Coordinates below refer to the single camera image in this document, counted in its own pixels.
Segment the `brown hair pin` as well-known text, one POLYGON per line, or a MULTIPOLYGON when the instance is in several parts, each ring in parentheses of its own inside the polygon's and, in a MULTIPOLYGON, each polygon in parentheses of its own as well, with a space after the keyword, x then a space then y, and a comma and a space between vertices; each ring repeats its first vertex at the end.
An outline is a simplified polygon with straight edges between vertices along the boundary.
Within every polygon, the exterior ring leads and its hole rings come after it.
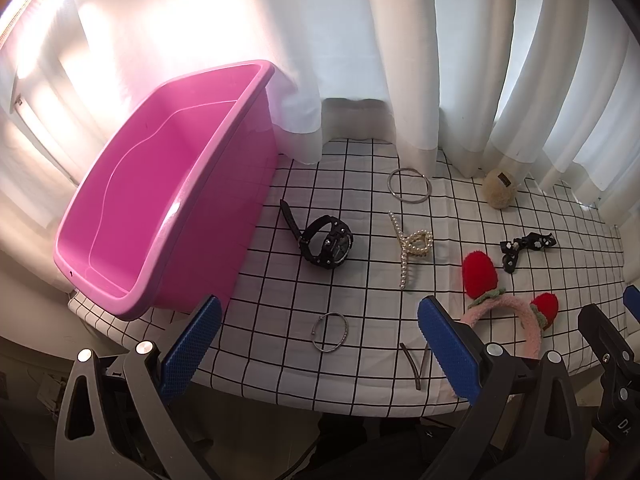
POLYGON ((410 349, 407 347, 407 345, 404 342, 401 341, 399 343, 399 349, 401 353, 404 355, 404 357, 406 358, 406 360, 408 361, 408 364, 410 366, 410 370, 413 377, 414 388, 416 388, 416 391, 421 391, 422 390, 422 374, 426 365, 427 353, 430 351, 430 348, 428 348, 428 344, 426 344, 424 349, 422 350, 420 361, 417 361, 413 357, 410 349))

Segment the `pink strawberry headband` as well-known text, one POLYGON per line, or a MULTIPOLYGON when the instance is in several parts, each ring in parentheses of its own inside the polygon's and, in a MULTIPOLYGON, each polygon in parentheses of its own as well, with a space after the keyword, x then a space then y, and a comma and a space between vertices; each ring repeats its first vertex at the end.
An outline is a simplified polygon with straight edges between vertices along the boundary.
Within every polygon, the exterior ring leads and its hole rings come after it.
POLYGON ((551 327, 559 313, 559 299, 552 292, 543 292, 532 301, 509 295, 499 286, 494 264, 486 252, 470 252, 462 261, 462 285, 472 299, 460 322, 474 327, 488 312, 495 309, 512 311, 520 321, 525 335, 524 356, 538 359, 542 333, 551 327))

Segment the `black floral hair clip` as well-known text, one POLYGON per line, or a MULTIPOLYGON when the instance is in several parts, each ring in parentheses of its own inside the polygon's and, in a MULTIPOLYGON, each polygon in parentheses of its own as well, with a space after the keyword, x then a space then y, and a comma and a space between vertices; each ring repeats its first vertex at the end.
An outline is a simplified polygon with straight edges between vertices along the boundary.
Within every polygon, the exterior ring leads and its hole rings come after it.
POLYGON ((558 242, 552 233, 542 234, 529 232, 523 237, 515 237, 513 240, 504 240, 500 243, 502 252, 502 268, 507 274, 513 274, 518 265, 518 256, 523 250, 540 252, 554 247, 558 242))

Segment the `pearl gold hair claw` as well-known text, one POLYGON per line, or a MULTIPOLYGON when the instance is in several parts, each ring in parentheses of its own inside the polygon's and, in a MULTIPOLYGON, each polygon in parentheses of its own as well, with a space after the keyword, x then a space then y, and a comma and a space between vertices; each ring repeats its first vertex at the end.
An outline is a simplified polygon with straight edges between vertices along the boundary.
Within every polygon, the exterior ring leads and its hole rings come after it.
POLYGON ((417 230, 406 234, 400 222, 393 212, 389 212, 390 223, 393 226, 400 251, 400 275, 399 289, 404 290, 409 278, 409 259, 411 257, 423 258, 428 255, 434 244, 433 233, 427 230, 417 230))

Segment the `beige fluffy hair clip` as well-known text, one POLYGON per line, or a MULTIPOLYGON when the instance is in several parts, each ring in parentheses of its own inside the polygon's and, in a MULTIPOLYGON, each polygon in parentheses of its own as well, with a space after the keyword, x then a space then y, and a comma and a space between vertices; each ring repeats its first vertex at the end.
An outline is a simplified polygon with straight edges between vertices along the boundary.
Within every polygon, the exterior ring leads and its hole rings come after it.
POLYGON ((484 177, 482 193, 491 208, 503 210, 510 207, 518 195, 521 181, 509 171, 495 168, 484 177))

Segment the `black wrist watch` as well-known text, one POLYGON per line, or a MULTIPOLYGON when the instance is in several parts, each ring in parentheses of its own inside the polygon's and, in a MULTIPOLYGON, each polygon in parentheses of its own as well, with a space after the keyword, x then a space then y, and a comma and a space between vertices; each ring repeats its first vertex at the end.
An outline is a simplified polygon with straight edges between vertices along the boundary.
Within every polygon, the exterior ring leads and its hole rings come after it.
POLYGON ((300 255, 307 262, 326 270, 334 270, 344 263, 352 250, 354 234, 343 220, 324 214, 301 230, 290 205, 280 200, 279 207, 300 255))

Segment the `large silver bangle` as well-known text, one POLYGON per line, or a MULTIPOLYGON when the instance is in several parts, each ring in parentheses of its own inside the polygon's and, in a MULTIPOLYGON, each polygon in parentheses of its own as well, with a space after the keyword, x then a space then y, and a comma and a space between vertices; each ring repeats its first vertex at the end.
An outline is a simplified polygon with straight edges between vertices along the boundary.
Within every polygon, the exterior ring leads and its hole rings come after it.
POLYGON ((387 176, 387 191, 405 204, 422 204, 432 192, 431 181, 422 172, 410 167, 394 169, 387 176))

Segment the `white black grid tablecloth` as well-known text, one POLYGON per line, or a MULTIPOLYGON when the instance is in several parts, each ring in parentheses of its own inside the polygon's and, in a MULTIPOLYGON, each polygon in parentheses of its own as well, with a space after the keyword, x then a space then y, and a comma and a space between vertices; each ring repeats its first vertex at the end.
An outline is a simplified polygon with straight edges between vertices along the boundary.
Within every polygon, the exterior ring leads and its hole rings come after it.
POLYGON ((227 304, 196 380, 235 396, 292 408, 373 416, 457 411, 454 396, 419 330, 420 300, 432 295, 453 318, 471 307, 462 262, 479 250, 502 261, 507 240, 538 232, 556 244, 526 250, 509 294, 558 298, 542 335, 579 373, 596 358, 578 330, 578 312, 598 304, 624 330, 623 247, 598 212, 557 184, 532 179, 498 211, 445 156, 425 182, 402 170, 381 141, 326 144, 318 164, 286 156, 271 179, 241 202, 244 168, 184 206, 178 188, 189 156, 130 160, 98 188, 85 188, 60 245, 78 290, 70 310, 131 348, 158 336, 185 308, 215 294, 227 304))

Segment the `pink plastic tub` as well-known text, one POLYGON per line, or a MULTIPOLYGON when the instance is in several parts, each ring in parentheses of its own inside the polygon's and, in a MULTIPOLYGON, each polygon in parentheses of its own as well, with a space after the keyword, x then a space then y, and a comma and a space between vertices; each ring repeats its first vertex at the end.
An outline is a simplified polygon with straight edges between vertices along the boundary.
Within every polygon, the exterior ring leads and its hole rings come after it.
POLYGON ((157 87, 111 138, 58 228, 58 270, 124 321, 228 302, 276 170, 267 86, 250 61, 157 87))

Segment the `white sheer curtain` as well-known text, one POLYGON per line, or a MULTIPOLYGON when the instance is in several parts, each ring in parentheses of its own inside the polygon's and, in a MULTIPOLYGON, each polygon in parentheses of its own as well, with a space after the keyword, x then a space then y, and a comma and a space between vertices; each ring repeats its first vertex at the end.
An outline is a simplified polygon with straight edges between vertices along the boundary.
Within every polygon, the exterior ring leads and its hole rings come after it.
POLYGON ((1 248, 66 289, 53 239, 108 140, 159 84, 267 60, 282 148, 382 136, 416 168, 566 182, 639 276, 632 0, 1 0, 1 248))

